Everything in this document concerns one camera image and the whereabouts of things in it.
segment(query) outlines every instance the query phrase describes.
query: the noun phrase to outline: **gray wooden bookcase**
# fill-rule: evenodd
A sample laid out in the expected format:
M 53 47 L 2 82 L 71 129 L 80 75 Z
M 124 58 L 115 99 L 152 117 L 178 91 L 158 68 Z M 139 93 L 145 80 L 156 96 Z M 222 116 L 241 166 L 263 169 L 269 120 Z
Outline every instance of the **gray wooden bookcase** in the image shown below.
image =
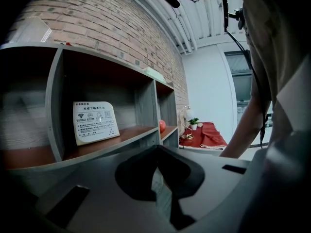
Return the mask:
M 17 175 L 151 145 L 178 147 L 174 88 L 139 67 L 54 43 L 2 45 L 0 150 Z M 73 101 L 113 105 L 120 136 L 77 146 Z M 159 120 L 167 128 L 160 134 Z

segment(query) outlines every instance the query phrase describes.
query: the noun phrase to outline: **white sign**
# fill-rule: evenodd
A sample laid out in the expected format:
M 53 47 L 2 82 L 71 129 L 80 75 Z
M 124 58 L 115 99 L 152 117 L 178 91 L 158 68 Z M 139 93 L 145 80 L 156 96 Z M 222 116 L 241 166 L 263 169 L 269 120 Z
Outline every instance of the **white sign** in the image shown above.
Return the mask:
M 73 124 L 78 146 L 120 135 L 108 102 L 73 102 Z

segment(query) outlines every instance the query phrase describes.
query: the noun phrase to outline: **red object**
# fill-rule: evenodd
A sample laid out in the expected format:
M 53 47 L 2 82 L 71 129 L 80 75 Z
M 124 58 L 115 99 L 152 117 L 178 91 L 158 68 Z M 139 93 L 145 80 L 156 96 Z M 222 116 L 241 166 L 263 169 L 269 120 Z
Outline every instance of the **red object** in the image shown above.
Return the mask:
M 160 124 L 160 133 L 163 133 L 165 131 L 165 128 L 166 128 L 166 123 L 165 123 L 165 121 L 160 120 L 159 124 Z
M 190 133 L 191 130 L 187 129 L 184 135 Z M 194 136 L 192 140 L 182 140 L 180 145 L 201 149 L 223 149 L 227 146 L 212 122 L 204 122 L 201 128 L 198 127 L 192 132 L 192 135 Z

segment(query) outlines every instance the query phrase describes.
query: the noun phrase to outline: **black cable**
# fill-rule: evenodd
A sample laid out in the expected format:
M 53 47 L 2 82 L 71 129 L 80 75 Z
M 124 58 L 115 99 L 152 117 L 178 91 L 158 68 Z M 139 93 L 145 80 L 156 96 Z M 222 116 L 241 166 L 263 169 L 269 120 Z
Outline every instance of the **black cable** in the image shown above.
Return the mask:
M 266 124 L 266 116 L 265 116 L 265 108 L 264 108 L 264 104 L 263 104 L 263 97 L 262 97 L 262 88 L 258 79 L 258 76 L 253 68 L 252 62 L 249 58 L 248 53 L 246 52 L 246 50 L 244 49 L 244 47 L 236 40 L 236 38 L 234 38 L 234 36 L 228 31 L 228 29 L 225 30 L 226 33 L 232 38 L 232 40 L 238 45 L 238 47 L 240 48 L 241 52 L 243 53 L 246 62 L 248 64 L 248 67 L 253 71 L 256 83 L 257 83 L 257 88 L 258 88 L 258 93 L 259 93 L 259 99 L 260 99 L 260 107 L 261 107 L 261 112 L 262 112 L 262 128 L 260 129 L 260 147 L 262 148 L 262 141 L 264 138 L 264 134 L 265 134 L 265 124 Z

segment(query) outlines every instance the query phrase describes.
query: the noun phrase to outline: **red apple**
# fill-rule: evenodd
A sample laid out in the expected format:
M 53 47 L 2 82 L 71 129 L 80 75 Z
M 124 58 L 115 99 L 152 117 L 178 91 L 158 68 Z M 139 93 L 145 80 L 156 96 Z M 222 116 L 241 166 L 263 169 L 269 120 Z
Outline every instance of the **red apple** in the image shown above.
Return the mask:
M 163 133 L 165 131 L 165 128 L 166 128 L 165 121 L 160 120 L 159 124 L 160 124 L 160 133 Z

